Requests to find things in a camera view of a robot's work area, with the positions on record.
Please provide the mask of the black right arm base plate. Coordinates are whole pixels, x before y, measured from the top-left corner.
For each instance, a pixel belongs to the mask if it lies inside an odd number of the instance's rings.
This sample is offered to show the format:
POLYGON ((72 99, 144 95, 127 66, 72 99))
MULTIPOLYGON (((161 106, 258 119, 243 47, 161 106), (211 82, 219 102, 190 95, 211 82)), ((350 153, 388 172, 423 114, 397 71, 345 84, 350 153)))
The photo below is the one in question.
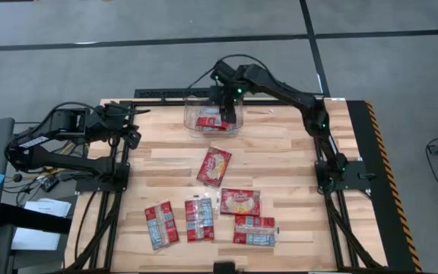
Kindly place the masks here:
POLYGON ((315 163, 319 188, 324 193, 337 190, 366 190, 370 188, 370 174, 362 161, 352 161, 344 167, 336 167, 327 161, 315 163))

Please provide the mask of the black mat with hazard stripes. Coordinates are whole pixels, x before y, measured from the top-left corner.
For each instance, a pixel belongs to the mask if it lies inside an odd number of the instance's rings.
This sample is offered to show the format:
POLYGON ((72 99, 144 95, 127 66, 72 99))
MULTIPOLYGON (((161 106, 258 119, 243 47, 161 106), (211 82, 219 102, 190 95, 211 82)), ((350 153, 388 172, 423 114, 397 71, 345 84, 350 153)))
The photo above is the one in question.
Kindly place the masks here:
POLYGON ((338 140, 348 159, 362 161, 370 197, 348 195, 348 211, 354 215, 354 234, 380 264, 390 270, 421 272, 414 239, 402 206, 382 133, 371 103, 349 100, 347 109, 352 137, 338 140))

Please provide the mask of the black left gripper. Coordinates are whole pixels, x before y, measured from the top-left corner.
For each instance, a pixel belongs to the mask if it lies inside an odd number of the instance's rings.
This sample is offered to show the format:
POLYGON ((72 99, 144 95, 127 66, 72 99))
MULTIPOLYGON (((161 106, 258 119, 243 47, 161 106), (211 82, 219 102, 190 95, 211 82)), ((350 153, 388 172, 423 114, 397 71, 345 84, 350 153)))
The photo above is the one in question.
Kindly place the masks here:
POLYGON ((149 113, 151 110, 132 110, 129 104, 108 103, 96 107, 99 124, 109 130, 120 130, 127 122, 126 118, 149 113))

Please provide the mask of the black flat bar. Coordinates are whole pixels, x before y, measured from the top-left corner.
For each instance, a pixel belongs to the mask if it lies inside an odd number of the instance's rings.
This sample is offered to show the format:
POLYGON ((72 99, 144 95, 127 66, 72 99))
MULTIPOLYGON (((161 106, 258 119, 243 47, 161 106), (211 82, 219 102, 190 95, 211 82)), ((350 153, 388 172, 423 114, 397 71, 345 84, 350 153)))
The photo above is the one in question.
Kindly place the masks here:
POLYGON ((71 219, 2 203, 0 205, 0 225, 13 225, 17 228, 67 234, 71 228, 71 219))

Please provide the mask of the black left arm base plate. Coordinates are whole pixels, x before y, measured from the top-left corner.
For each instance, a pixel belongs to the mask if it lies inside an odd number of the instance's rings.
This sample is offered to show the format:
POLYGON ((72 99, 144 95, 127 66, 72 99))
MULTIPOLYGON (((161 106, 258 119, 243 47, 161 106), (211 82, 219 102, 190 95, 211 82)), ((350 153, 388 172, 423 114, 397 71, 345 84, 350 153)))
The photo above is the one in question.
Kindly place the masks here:
POLYGON ((75 190, 78 192, 119 192, 127 189, 129 173, 129 163, 117 163, 110 174, 77 173, 72 177, 77 181, 75 190))

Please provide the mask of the black perforated strip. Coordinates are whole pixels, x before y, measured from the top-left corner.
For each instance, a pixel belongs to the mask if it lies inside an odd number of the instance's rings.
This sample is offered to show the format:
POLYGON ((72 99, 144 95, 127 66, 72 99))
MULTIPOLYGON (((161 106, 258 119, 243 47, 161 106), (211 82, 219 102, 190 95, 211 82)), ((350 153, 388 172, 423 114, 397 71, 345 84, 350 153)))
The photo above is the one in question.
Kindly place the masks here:
POLYGON ((135 89, 134 98, 153 98, 166 100, 167 98, 208 97, 210 88, 153 88, 135 89))

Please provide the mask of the white paper sheet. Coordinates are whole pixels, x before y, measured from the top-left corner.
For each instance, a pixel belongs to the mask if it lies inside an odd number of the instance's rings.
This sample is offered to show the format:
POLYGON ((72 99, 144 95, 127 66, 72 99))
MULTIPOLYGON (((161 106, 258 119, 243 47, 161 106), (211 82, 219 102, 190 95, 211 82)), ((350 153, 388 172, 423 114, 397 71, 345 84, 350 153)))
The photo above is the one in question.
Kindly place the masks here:
POLYGON ((24 205, 24 208, 57 217, 65 217, 70 211, 71 203, 55 199, 42 198, 37 201, 27 201, 24 205))
POLYGON ((11 243, 11 249, 54 251, 59 245, 59 240, 60 234, 57 233, 17 228, 11 243))

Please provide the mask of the clear plastic basket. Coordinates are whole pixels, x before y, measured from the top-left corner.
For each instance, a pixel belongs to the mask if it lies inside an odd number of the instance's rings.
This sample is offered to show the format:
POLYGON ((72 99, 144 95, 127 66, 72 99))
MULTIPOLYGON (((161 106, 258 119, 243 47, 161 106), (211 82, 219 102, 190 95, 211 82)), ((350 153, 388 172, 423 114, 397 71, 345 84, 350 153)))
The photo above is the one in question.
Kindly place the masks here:
POLYGON ((218 108, 216 103, 213 103, 206 97, 186 97, 183 124, 189 130, 189 133, 193 137, 233 137, 238 134, 239 129, 243 126, 243 103, 236 105, 237 121, 235 124, 230 123, 230 128, 227 130, 208 129, 197 126, 196 120, 198 118, 199 111, 208 108, 218 108))

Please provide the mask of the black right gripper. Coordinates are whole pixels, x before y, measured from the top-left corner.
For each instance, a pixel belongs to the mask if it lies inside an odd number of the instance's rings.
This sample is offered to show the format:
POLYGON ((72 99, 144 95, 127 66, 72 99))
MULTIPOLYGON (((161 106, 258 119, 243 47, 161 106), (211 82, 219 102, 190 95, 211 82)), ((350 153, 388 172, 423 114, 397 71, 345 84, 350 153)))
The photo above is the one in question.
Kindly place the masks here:
POLYGON ((243 89, 236 87, 220 86, 217 93, 217 104, 220 109, 221 121, 235 124, 237 121, 236 105, 242 103, 243 89))

